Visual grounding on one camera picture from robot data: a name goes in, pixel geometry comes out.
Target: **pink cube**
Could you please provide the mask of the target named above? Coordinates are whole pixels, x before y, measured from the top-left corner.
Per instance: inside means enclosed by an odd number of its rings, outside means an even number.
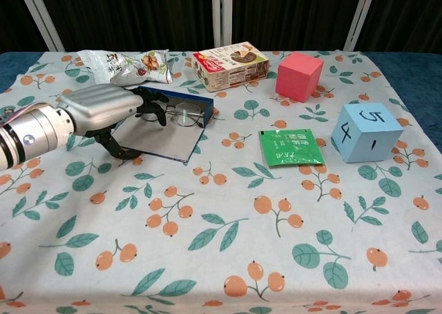
[[[323,64],[321,59],[291,53],[278,67],[276,93],[305,102],[318,85]]]

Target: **green packet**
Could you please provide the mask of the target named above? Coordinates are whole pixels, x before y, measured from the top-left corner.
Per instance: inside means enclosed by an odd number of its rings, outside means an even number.
[[[268,130],[259,134],[268,166],[325,163],[310,129]]]

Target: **black curtain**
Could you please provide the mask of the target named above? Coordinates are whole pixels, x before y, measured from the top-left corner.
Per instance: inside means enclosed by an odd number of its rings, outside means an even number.
[[[0,53],[48,50],[24,0],[0,0]]]
[[[442,0],[373,0],[356,50],[442,53]]]
[[[213,47],[211,0],[44,0],[66,50]]]
[[[260,50],[343,49],[359,0],[233,0],[233,42]]]

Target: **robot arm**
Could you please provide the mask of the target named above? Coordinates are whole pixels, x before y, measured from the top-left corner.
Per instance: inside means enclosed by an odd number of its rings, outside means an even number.
[[[121,120],[144,113],[155,113],[165,126],[164,111],[153,101],[169,99],[147,88],[126,90],[100,84],[61,97],[56,108],[48,104],[25,107],[0,126],[0,170],[64,146],[72,134],[94,137],[112,156],[133,159],[140,152],[123,150],[111,130]]]

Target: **cardboard box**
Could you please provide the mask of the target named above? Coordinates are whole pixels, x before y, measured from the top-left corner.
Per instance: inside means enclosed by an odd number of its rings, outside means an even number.
[[[318,85],[324,61],[293,52],[278,66],[276,93],[305,102]]]
[[[331,137],[344,161],[367,162],[387,159],[402,132],[383,104],[347,104]]]
[[[192,69],[212,92],[265,78],[269,59],[249,42],[236,43],[193,53]]]

